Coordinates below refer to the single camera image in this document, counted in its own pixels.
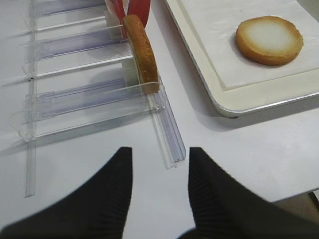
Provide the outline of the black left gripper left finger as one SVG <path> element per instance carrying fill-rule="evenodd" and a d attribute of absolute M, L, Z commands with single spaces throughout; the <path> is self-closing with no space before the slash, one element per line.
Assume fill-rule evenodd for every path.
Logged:
<path fill-rule="evenodd" d="M 133 153 L 121 147 L 81 187 L 52 206 L 6 226 L 2 239 L 120 239 L 133 187 Z"/>

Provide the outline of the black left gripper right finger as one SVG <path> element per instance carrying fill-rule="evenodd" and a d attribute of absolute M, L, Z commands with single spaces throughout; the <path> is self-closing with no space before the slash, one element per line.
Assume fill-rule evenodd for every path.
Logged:
<path fill-rule="evenodd" d="M 195 227 L 182 239 L 317 239 L 318 224 L 271 204 L 226 173 L 200 147 L 189 151 Z"/>

